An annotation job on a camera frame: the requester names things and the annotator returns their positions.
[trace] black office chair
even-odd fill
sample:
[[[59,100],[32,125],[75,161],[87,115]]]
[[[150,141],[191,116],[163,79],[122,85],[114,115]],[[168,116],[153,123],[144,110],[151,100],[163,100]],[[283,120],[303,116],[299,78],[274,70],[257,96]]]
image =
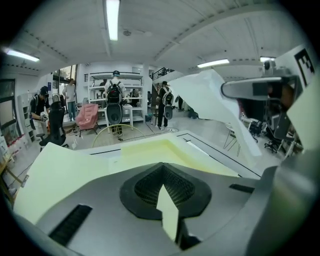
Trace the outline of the black office chair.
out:
[[[270,140],[268,141],[268,143],[264,143],[264,148],[269,148],[272,153],[277,153],[282,140],[275,138],[269,127],[266,128],[266,136]]]
[[[258,122],[252,121],[250,125],[249,131],[256,143],[258,143],[258,140],[255,136],[260,137],[260,134],[262,132],[262,126],[263,126],[263,122],[261,121],[258,121]]]
[[[39,145],[41,146],[40,152],[49,142],[64,148],[69,148],[68,144],[64,144],[66,141],[66,132],[63,129],[64,115],[65,110],[60,107],[59,101],[51,104],[49,112],[50,134],[46,138],[44,138],[44,133],[36,135],[36,137],[41,138],[41,141],[39,142]]]

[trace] white tabletop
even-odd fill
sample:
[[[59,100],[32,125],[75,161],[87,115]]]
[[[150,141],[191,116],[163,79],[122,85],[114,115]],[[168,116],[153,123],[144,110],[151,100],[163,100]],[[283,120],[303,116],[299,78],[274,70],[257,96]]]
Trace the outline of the white tabletop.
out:
[[[52,206],[89,181],[158,162],[221,175],[259,178],[227,151],[189,131],[78,151],[49,143],[30,167],[13,210],[36,224]]]

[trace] black backpack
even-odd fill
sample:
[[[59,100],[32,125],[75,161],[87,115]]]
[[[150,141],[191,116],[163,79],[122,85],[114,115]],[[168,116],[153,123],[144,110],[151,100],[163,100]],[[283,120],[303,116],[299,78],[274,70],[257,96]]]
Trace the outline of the black backpack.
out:
[[[166,88],[163,87],[165,93],[162,97],[162,104],[163,105],[172,105],[173,101],[174,101],[174,96],[171,93],[171,89],[170,88]]]
[[[106,101],[108,104],[119,104],[122,99],[122,90],[120,88],[120,81],[117,84],[109,82],[110,86],[107,92]]]

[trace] ceiling beam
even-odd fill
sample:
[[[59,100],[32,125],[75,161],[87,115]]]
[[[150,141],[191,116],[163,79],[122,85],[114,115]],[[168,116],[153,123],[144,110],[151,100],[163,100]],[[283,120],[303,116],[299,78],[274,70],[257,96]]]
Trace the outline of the ceiling beam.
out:
[[[61,62],[67,63],[68,59],[58,51],[54,50],[53,47],[48,44],[46,44],[44,41],[41,41],[41,39],[29,34],[26,31],[23,31],[17,38],[17,40],[25,45],[28,45],[29,47],[40,51],[41,53],[47,54],[52,58],[55,58]]]
[[[259,56],[259,47],[258,47],[258,43],[257,43],[257,37],[256,37],[256,34],[255,34],[255,30],[252,26],[252,23],[250,21],[250,19],[247,19],[247,18],[244,18],[244,22],[248,28],[248,31],[249,31],[249,34],[250,34],[250,37],[251,37],[251,41],[252,41],[252,44],[253,44],[253,48],[254,48],[254,53],[255,53],[255,57],[258,59],[260,56]]]
[[[106,8],[106,1],[104,0],[97,0],[96,7],[99,19],[99,28],[103,39],[103,44],[105,47],[106,54],[108,57],[111,55],[110,52],[110,45],[109,45],[109,31],[107,29],[108,22],[107,22],[107,8]]]
[[[211,18],[208,18],[199,24],[191,27],[186,32],[179,35],[174,41],[177,43],[169,43],[164,49],[162,49],[156,56],[155,61],[158,61],[169,51],[177,47],[179,44],[182,44],[190,37],[197,35],[199,32],[207,29],[210,26],[217,26],[223,23],[227,23],[237,19],[247,18],[252,15],[261,15],[265,13],[273,13],[273,12],[284,12],[285,10],[281,5],[272,3],[272,4],[255,4],[255,5],[246,5],[240,8],[235,8],[228,10],[226,12],[222,12],[217,14]]]
[[[39,76],[40,74],[40,71],[38,70],[28,69],[28,68],[19,67],[19,66],[8,66],[8,65],[2,65],[1,71],[3,73],[18,73],[18,74],[32,75],[32,76]]]

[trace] table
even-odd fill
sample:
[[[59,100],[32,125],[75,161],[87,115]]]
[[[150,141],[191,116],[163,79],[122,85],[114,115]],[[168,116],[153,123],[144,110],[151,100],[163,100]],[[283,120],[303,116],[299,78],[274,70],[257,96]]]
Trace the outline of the table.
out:
[[[4,193],[6,194],[6,196],[9,198],[10,203],[13,205],[15,198],[9,193],[9,190],[4,182],[4,180],[2,179],[2,175],[5,171],[7,171],[16,181],[18,181],[20,184],[22,184],[22,181],[15,176],[10,169],[8,168],[7,164],[9,163],[10,159],[12,157],[12,154],[10,155],[10,157],[8,157],[5,162],[3,164],[0,164],[0,186],[2,187]]]

